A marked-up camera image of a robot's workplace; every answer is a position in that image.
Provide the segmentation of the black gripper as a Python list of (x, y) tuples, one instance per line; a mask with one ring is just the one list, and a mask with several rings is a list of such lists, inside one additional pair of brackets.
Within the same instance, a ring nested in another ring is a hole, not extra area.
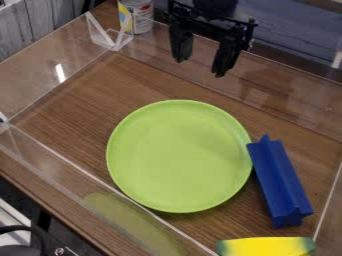
[(169, 0), (171, 53), (178, 63), (193, 55), (194, 34), (219, 41), (211, 72), (217, 78), (234, 67), (243, 41), (253, 39), (257, 18), (238, 6), (239, 0)]

